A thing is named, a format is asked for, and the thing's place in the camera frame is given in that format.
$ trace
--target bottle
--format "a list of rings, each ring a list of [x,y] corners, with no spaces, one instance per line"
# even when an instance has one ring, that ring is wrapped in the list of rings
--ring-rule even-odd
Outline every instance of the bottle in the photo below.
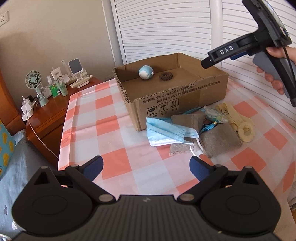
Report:
[[[68,90],[67,90],[66,84],[64,83],[63,77],[59,76],[55,81],[57,84],[57,88],[59,89],[59,91],[61,91],[62,95],[63,96],[68,95]]]
[[[47,76],[47,81],[49,83],[49,89],[50,89],[50,92],[52,93],[52,97],[55,98],[58,95],[60,95],[57,85],[52,81],[50,76]]]

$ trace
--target power socket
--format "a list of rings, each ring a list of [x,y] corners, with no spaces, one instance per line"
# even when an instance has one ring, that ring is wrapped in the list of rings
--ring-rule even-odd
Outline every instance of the power socket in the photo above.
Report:
[[[7,23],[9,21],[8,11],[0,15],[0,26]]]

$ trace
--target closet door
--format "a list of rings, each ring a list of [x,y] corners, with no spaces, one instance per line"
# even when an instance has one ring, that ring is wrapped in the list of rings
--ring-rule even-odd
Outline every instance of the closet door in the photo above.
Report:
[[[111,0],[123,63],[211,50],[209,0]]]
[[[296,47],[296,11],[285,0],[269,0],[268,2],[286,26],[293,41],[291,46]],[[257,29],[257,23],[240,0],[222,0],[222,8],[223,43]],[[264,79],[263,74],[256,72],[256,66],[252,60],[253,56],[243,56],[235,61],[227,59],[222,62],[222,70],[228,72],[231,79],[260,96],[296,127],[296,108],[291,106],[290,100],[285,95],[279,95],[272,88],[271,84]]]

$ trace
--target finger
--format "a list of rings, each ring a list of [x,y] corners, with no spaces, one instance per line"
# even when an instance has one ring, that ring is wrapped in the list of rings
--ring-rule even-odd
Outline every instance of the finger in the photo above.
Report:
[[[261,73],[264,72],[264,70],[262,70],[262,69],[260,69],[259,67],[257,67],[257,72],[258,72],[259,74],[261,74]]]
[[[268,82],[273,82],[274,81],[274,77],[271,74],[265,73],[264,74],[264,78],[268,81]]]
[[[271,56],[277,58],[286,58],[286,54],[283,48],[267,47],[266,50]],[[291,48],[287,46],[286,50],[289,55],[289,58],[293,60],[294,63],[296,63],[296,48]]]
[[[284,88],[283,83],[279,80],[275,80],[275,81],[271,82],[271,85],[275,90],[280,90],[280,89]]]
[[[278,93],[279,93],[280,95],[284,95],[284,89],[279,89],[279,90],[278,90]]]

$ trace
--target wooden headboard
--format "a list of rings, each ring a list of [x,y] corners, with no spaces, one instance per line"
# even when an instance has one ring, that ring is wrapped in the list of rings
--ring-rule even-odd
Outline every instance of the wooden headboard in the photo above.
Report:
[[[11,135],[26,129],[26,125],[6,87],[0,70],[0,119]]]

